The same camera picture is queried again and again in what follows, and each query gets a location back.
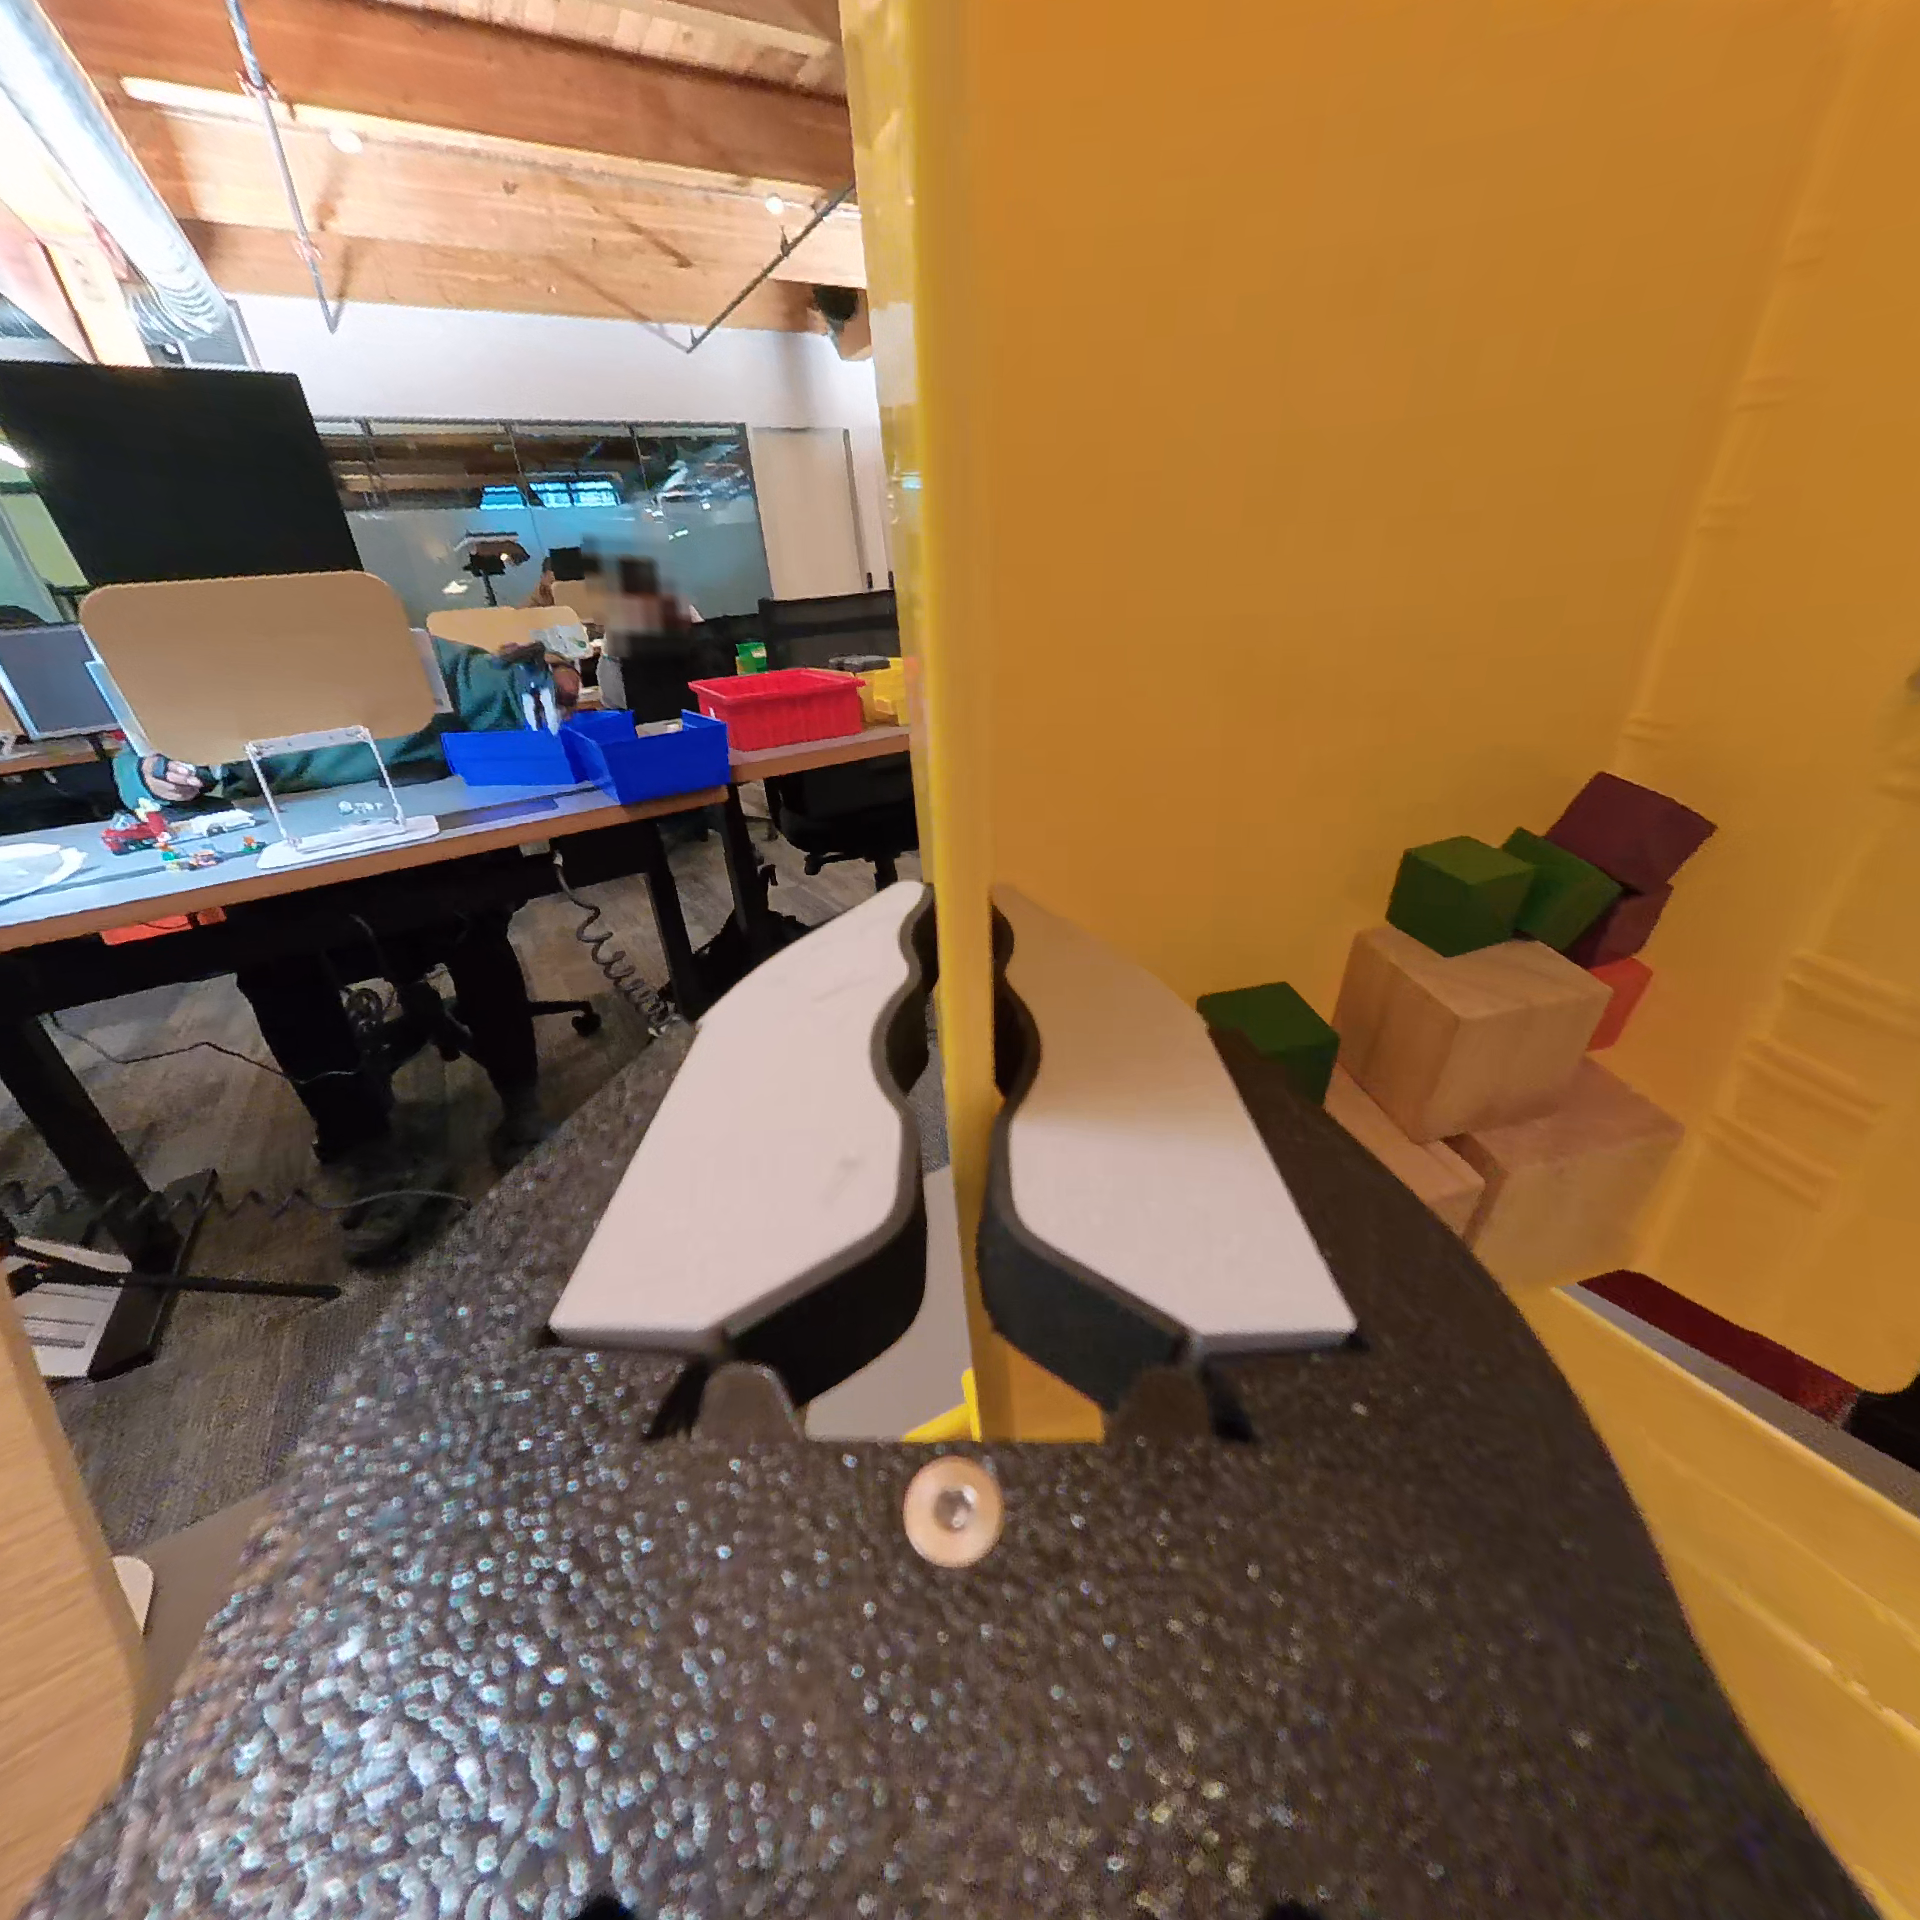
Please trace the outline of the blue plastic bin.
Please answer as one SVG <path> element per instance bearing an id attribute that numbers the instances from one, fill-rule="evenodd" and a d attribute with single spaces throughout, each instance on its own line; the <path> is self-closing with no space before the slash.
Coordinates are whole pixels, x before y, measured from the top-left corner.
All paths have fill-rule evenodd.
<path id="1" fill-rule="evenodd" d="M 447 772 L 468 786 L 576 786 L 581 778 L 562 733 L 544 730 L 468 730 L 439 733 Z"/>
<path id="2" fill-rule="evenodd" d="M 696 711 L 645 728 L 632 711 L 577 711 L 559 745 L 572 772 L 617 804 L 722 788 L 730 776 L 729 728 Z"/>

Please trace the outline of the wooden divider panel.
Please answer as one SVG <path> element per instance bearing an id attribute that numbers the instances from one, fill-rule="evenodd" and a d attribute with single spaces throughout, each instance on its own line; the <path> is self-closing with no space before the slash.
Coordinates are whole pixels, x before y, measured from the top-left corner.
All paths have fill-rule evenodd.
<path id="1" fill-rule="evenodd" d="M 471 645 L 487 653 L 535 648 L 565 660 L 591 652 L 586 627 L 572 608 L 440 608 L 425 616 L 425 629 L 439 640 Z"/>
<path id="2" fill-rule="evenodd" d="M 439 714 L 439 673 L 394 589 L 361 570 L 87 592 L 79 625 L 133 736 L 180 761 L 328 730 L 408 736 Z"/>

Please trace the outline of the yellow plastic box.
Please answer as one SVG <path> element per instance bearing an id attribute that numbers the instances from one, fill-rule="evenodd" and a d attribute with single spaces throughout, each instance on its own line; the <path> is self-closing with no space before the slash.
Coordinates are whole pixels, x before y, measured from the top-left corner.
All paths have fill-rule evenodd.
<path id="1" fill-rule="evenodd" d="M 1580 1288 L 1519 1298 L 1764 1761 L 1918 1915 L 1916 1474 Z"/>
<path id="2" fill-rule="evenodd" d="M 990 892 L 1329 1005 L 1410 845 L 1717 832 L 1622 1259 L 1916 1377 L 1916 4 L 849 4 L 946 1092 Z"/>

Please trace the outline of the red plastic bin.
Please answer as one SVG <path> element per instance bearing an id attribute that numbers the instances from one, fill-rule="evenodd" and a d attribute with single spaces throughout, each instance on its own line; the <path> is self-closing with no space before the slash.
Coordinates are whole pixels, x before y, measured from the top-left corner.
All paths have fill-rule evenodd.
<path id="1" fill-rule="evenodd" d="M 830 667 L 781 667 L 695 680 L 695 711 L 726 728 L 730 754 L 855 736 L 866 728 L 863 680 Z"/>

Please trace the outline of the black office chair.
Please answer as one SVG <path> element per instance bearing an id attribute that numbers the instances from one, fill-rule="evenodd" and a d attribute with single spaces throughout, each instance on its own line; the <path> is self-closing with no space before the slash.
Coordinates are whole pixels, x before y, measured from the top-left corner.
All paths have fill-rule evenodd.
<path id="1" fill-rule="evenodd" d="M 769 667 L 832 667 L 840 658 L 897 658 L 896 594 L 848 592 L 759 605 Z M 863 861 L 876 887 L 897 880 L 897 858 L 921 845 L 906 752 L 762 779 L 772 828 L 802 853 L 805 873 Z"/>

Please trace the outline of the grey computer monitor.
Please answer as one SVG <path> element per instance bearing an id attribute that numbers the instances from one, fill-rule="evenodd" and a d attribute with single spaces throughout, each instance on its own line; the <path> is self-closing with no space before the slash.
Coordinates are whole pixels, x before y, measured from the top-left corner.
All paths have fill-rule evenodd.
<path id="1" fill-rule="evenodd" d="M 78 621 L 1 629 L 1 692 L 33 744 L 120 730 Z"/>

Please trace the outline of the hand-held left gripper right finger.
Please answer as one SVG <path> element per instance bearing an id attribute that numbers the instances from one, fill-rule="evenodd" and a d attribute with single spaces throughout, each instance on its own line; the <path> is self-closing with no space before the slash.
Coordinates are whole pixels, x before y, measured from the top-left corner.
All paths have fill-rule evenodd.
<path id="1" fill-rule="evenodd" d="M 1345 1346 L 1354 1309 L 1201 1018 L 1015 887 L 992 932 L 994 1331 L 1104 1412 L 1153 1371 Z"/>

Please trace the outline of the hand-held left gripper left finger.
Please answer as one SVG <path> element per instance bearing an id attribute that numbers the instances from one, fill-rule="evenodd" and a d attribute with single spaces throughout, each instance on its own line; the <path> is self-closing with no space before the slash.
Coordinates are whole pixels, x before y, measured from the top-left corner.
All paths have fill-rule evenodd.
<path id="1" fill-rule="evenodd" d="M 696 1024 L 576 1261 L 549 1336 L 772 1371 L 809 1405 L 913 1327 L 921 1130 L 937 977 L 927 884 L 809 930 Z"/>

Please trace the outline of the pile of coloured wooden cubes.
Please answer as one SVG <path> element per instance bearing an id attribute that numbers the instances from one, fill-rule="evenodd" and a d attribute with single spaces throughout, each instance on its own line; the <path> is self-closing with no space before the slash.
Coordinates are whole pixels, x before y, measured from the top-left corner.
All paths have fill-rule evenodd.
<path id="1" fill-rule="evenodd" d="M 1543 832 L 1406 849 L 1329 1016 L 1270 978 L 1197 1016 L 1273 1066 L 1511 1290 L 1625 1267 L 1685 1127 L 1605 1053 L 1653 984 L 1644 955 L 1717 823 L 1597 772 Z"/>

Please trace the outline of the clear acrylic stand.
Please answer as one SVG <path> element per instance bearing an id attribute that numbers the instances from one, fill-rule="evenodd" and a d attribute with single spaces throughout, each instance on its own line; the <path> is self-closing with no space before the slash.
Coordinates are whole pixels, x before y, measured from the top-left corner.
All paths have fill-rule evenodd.
<path id="1" fill-rule="evenodd" d="M 300 832 L 290 828 L 281 813 L 281 802 L 271 786 L 271 761 L 290 757 L 309 757 L 314 752 L 366 752 L 376 772 L 375 801 L 349 801 L 343 823 Z M 440 823 L 430 813 L 401 811 L 399 793 L 393 776 L 381 757 L 375 736 L 366 728 L 328 728 L 290 736 L 257 736 L 246 740 L 246 764 L 264 801 L 271 826 L 278 835 L 256 855 L 256 867 L 262 873 L 288 873 L 309 869 L 341 858 L 359 858 L 364 853 L 383 849 L 408 849 L 414 844 L 439 837 Z"/>

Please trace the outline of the long grey office desk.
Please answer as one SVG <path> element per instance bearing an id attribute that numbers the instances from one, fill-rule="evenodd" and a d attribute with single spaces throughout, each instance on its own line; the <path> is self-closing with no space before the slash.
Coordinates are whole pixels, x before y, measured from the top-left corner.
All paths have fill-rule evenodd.
<path id="1" fill-rule="evenodd" d="M 797 747 L 730 754 L 729 784 L 670 801 L 617 804 L 591 784 L 471 788 L 440 779 L 405 788 L 401 811 L 439 819 L 439 837 L 408 849 L 349 855 L 294 871 L 261 871 L 256 855 L 207 871 L 164 871 L 156 853 L 109 855 L 100 828 L 66 828 L 39 842 L 82 849 L 87 867 L 53 889 L 5 903 L 5 1090 L 53 1153 L 109 1247 L 134 1268 L 172 1271 L 192 1231 L 167 1203 L 69 1069 L 45 1018 L 144 992 L 225 977 L 256 959 L 372 941 L 385 929 L 471 905 L 522 905 L 642 875 L 671 978 L 671 1002 L 702 1016 L 740 972 L 704 968 L 687 938 L 664 864 L 660 821 L 722 809 L 726 875 L 742 968 L 777 949 L 765 879 L 735 788 L 840 761 L 905 752 L 903 728 Z"/>

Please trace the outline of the silver ventilation duct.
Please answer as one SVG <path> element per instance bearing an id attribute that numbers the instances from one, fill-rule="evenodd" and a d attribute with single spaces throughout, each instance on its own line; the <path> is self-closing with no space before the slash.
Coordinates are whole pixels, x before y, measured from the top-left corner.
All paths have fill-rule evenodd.
<path id="1" fill-rule="evenodd" d="M 233 307 L 41 4 L 1 4 L 5 300 L 82 363 L 245 369 Z"/>

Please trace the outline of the light wooden panel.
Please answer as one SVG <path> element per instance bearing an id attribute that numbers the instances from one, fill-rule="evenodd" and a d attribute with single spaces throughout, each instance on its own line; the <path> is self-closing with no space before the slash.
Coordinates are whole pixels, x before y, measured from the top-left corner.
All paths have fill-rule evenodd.
<path id="1" fill-rule="evenodd" d="M 136 1624 L 10 1300 L 1 1300 L 5 1784 L 97 1805 L 141 1684 Z"/>

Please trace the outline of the pile of small toy pieces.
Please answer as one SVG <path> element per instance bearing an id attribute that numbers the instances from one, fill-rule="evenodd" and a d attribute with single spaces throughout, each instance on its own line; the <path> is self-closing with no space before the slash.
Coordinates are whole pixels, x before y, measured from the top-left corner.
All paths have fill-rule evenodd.
<path id="1" fill-rule="evenodd" d="M 157 808 L 122 809 L 100 832 L 114 858 L 156 853 L 168 873 L 202 873 L 230 858 L 256 858 L 268 844 L 241 808 L 168 816 Z"/>

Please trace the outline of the large black screen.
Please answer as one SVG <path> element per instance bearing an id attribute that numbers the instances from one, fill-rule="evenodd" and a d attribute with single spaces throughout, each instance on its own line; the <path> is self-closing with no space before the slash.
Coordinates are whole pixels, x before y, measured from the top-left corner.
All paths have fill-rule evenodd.
<path id="1" fill-rule="evenodd" d="M 85 588 L 364 567 L 297 376 L 5 363 L 1 428 Z"/>

